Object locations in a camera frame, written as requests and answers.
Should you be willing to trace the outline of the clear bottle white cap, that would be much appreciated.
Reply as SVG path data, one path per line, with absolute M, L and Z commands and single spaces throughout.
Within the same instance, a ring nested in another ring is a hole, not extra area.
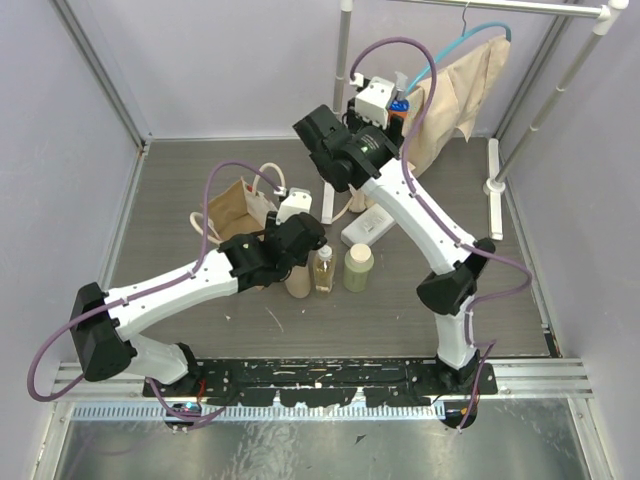
M 328 295 L 333 290 L 335 267 L 334 249 L 325 244 L 316 251 L 312 266 L 315 291 L 319 295 Z

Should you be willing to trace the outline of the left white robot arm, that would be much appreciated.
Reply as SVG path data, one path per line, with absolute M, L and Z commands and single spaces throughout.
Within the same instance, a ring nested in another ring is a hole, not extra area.
M 95 283 L 82 287 L 71 334 L 83 379 L 128 373 L 191 395 L 200 384 L 192 351 L 146 338 L 143 331 L 200 303 L 282 282 L 326 242 L 320 222 L 298 213 L 282 224 L 269 219 L 265 229 L 236 234 L 203 258 L 147 281 L 108 292 Z

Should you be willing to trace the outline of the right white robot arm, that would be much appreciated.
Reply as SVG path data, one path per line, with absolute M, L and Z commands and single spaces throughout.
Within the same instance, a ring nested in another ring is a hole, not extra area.
M 436 365 L 444 390 L 459 394 L 473 381 L 479 353 L 465 311 L 477 280 L 495 251 L 445 214 L 399 158 L 386 132 L 367 125 L 351 132 L 321 105 L 293 126 L 321 177 L 336 191 L 363 192 L 392 216 L 424 255 L 431 271 L 417 286 L 422 304 L 435 316 Z

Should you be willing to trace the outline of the watermelon print canvas bag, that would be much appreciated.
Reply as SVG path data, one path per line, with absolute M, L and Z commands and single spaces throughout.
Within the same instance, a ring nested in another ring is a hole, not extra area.
M 190 274 L 195 275 L 205 268 L 205 261 L 214 252 L 230 263 L 230 275 L 237 280 L 240 291 L 252 287 L 265 288 L 278 280 L 273 267 L 264 252 L 262 241 L 265 233 L 267 214 L 275 212 L 276 205 L 258 188 L 260 179 L 266 179 L 265 171 L 276 171 L 279 180 L 274 184 L 277 190 L 285 188 L 284 174 L 275 164 L 263 165 L 254 171 L 254 181 L 248 183 L 241 178 L 223 193 L 211 197 L 208 190 L 216 174 L 228 163 L 214 168 L 205 187 L 201 212 L 191 214 L 190 221 L 202 236 L 200 255 Z

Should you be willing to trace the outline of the beige bottle round cap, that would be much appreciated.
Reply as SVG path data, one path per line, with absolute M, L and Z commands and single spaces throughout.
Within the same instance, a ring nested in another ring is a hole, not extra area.
M 304 299 L 311 292 L 311 276 L 307 266 L 295 266 L 285 280 L 287 292 L 296 299 Z

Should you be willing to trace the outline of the orange bottle blue pump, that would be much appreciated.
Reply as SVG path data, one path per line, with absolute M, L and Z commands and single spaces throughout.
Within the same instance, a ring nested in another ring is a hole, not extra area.
M 407 100 L 408 77 L 400 71 L 395 71 L 395 75 L 396 94 L 389 105 L 388 113 L 391 117 L 405 119 L 410 107 L 410 103 Z

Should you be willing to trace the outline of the white bottle dark cap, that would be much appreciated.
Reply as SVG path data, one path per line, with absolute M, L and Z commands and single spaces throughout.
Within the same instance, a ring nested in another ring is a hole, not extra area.
M 376 204 L 361 213 L 340 234 L 341 241 L 351 247 L 366 244 L 371 247 L 395 225 L 393 217 Z

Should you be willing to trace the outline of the olive green lotion bottle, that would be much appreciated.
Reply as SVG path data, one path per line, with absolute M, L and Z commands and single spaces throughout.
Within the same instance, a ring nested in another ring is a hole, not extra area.
M 363 292 L 373 266 L 374 256 L 368 245 L 358 243 L 351 246 L 345 255 L 344 287 L 353 293 Z

